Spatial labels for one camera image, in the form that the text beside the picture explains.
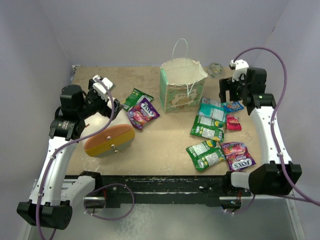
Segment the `blue M&M's candy packet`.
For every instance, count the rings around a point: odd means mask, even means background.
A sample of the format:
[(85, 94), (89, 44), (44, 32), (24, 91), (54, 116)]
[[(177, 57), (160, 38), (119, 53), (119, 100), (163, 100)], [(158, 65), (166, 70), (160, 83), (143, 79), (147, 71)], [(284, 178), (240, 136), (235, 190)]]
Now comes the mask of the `blue M&M's candy packet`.
[(244, 106), (239, 101), (224, 102), (222, 103), (222, 107), (227, 113), (233, 113), (244, 109)]

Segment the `teal snack packet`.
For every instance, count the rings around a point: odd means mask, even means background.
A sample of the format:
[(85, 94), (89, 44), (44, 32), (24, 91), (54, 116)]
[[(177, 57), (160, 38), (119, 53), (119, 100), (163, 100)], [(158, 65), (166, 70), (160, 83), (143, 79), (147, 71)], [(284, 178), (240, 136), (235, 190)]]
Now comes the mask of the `teal snack packet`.
[(224, 110), (222, 104), (207, 97), (201, 98), (198, 115), (220, 121), (224, 124), (227, 121), (227, 112)]

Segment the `red candy packet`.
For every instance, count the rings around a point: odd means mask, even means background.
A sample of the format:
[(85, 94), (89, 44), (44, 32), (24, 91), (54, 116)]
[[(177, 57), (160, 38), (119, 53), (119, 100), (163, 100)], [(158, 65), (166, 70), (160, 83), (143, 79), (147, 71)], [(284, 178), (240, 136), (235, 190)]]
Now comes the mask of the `red candy packet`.
[(228, 114), (226, 116), (226, 128), (231, 131), (241, 131), (242, 126), (239, 122), (239, 118), (234, 115)]

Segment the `green paper gift bag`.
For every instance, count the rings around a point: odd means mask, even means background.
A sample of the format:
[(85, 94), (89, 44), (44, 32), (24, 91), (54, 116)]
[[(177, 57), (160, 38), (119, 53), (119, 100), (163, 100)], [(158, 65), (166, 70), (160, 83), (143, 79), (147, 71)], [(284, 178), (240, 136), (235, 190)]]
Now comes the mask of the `green paper gift bag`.
[(185, 42), (185, 56), (175, 58), (175, 48), (171, 59), (160, 66), (159, 100), (165, 113), (198, 105), (203, 95), (208, 73), (200, 61), (188, 57), (189, 45)]

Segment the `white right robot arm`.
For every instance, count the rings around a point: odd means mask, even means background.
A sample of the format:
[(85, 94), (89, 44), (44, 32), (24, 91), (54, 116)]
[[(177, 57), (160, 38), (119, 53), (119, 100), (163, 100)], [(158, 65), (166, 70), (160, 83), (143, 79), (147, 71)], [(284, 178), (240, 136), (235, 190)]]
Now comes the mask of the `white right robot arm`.
[(267, 72), (263, 68), (233, 67), (230, 78), (219, 81), (219, 98), (225, 103), (226, 92), (232, 102), (241, 100), (251, 117), (257, 132), (261, 165), (254, 171), (229, 172), (228, 180), (222, 183), (222, 190), (228, 196), (235, 195), (240, 188), (255, 195), (286, 196), (302, 175), (302, 168), (294, 164), (289, 156), (279, 130), (276, 100), (266, 93)]

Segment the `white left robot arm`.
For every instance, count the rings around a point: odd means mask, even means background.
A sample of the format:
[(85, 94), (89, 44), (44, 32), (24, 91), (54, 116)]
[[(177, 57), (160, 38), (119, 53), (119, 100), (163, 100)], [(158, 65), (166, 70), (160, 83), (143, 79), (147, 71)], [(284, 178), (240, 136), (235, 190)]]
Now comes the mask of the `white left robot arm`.
[(100, 113), (113, 121), (121, 104), (111, 95), (107, 83), (90, 83), (85, 93), (79, 85), (65, 86), (60, 94), (60, 106), (50, 124), (47, 155), (39, 179), (28, 201), (19, 202), (16, 212), (31, 226), (64, 230), (70, 223), (76, 198), (86, 190), (91, 196), (103, 191), (98, 174), (81, 176), (72, 187), (75, 193), (62, 193), (62, 186), (71, 156), (85, 129), (85, 120)]

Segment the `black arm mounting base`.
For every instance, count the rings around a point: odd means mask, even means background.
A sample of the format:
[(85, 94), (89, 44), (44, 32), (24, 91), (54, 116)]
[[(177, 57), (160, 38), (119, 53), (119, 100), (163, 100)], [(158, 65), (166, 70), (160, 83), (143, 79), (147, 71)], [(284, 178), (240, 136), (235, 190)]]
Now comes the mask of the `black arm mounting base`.
[(239, 208), (240, 198), (251, 192), (233, 187), (226, 175), (101, 175), (83, 171), (81, 176), (94, 178), (97, 193), (86, 195), (92, 208), (119, 208), (123, 204), (205, 205)]

